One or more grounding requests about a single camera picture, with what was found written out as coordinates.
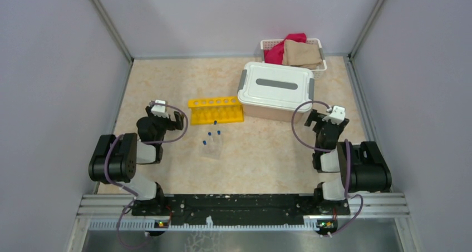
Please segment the white plastic tray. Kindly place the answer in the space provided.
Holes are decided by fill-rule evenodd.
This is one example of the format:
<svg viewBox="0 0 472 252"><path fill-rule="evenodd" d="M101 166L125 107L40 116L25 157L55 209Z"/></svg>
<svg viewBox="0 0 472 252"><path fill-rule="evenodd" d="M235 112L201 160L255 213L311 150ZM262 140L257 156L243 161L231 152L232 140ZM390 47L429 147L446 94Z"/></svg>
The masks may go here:
<svg viewBox="0 0 472 252"><path fill-rule="evenodd" d="M246 106L294 111L314 99L314 75L307 68L248 62L242 70L237 97Z"/></svg>

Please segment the yellow test tube rack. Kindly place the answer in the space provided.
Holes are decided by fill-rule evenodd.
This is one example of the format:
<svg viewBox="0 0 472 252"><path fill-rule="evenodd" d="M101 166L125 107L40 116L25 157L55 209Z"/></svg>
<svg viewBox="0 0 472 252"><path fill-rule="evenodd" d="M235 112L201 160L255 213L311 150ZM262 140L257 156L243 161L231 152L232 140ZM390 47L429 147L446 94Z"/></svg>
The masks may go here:
<svg viewBox="0 0 472 252"><path fill-rule="evenodd" d="M243 107L237 97L191 99L188 108L193 126L244 121Z"/></svg>

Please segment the pink plastic tub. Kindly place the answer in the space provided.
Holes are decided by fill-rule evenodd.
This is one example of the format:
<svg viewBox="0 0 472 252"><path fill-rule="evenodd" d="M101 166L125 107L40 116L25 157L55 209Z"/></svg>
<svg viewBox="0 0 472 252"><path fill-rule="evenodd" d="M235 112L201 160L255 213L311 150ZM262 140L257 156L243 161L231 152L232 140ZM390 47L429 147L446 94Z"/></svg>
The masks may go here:
<svg viewBox="0 0 472 252"><path fill-rule="evenodd" d="M291 122L294 110L284 110L265 106L242 105L246 116L264 118L269 120Z"/></svg>

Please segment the blue capped small tubes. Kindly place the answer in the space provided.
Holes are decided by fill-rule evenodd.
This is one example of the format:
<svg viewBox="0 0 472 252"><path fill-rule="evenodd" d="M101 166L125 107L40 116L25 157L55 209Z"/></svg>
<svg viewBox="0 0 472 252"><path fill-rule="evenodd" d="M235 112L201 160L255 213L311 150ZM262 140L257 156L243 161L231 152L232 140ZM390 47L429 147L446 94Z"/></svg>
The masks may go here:
<svg viewBox="0 0 472 252"><path fill-rule="evenodd" d="M210 129L208 130L205 139L203 140L204 146L221 145L222 143L222 131L219 126L219 122L214 120Z"/></svg>

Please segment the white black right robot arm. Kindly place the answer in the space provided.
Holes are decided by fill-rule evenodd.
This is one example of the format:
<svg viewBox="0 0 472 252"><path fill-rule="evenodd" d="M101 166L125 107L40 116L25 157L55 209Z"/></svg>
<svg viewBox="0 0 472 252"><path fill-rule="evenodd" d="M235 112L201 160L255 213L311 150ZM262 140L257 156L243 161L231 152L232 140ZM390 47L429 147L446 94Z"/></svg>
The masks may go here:
<svg viewBox="0 0 472 252"><path fill-rule="evenodd" d="M332 181L321 182L314 189L313 206L320 214L328 214L336 202L346 199L346 194L358 191L388 192L392 184L389 167L374 141L358 145L340 141L340 135L349 119L335 121L331 115L312 110L304 125L315 123L313 168L320 174L334 173Z"/></svg>

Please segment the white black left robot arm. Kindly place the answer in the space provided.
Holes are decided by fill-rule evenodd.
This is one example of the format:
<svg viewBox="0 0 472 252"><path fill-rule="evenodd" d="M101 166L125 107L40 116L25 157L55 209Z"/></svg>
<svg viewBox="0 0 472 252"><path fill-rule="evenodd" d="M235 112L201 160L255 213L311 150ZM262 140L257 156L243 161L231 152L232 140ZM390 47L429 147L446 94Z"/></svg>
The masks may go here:
<svg viewBox="0 0 472 252"><path fill-rule="evenodd" d="M153 102L145 108L147 115L138 119L136 133L102 135L91 156L88 175L92 181L117 186L133 196L132 207L146 208L153 215L162 214L167 200L161 186L137 170L138 165L159 164L168 131L188 129L187 115L174 108L170 118L165 103Z"/></svg>

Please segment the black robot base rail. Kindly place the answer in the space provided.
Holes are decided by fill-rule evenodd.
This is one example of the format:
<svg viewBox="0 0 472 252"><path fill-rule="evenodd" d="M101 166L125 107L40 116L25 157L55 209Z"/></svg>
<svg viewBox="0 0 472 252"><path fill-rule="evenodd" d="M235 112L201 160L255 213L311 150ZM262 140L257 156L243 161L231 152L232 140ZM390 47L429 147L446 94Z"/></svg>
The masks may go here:
<svg viewBox="0 0 472 252"><path fill-rule="evenodd" d="M328 202L312 194L174 194L137 200L133 216L168 216L172 226L301 225L304 216L349 215L346 200Z"/></svg>

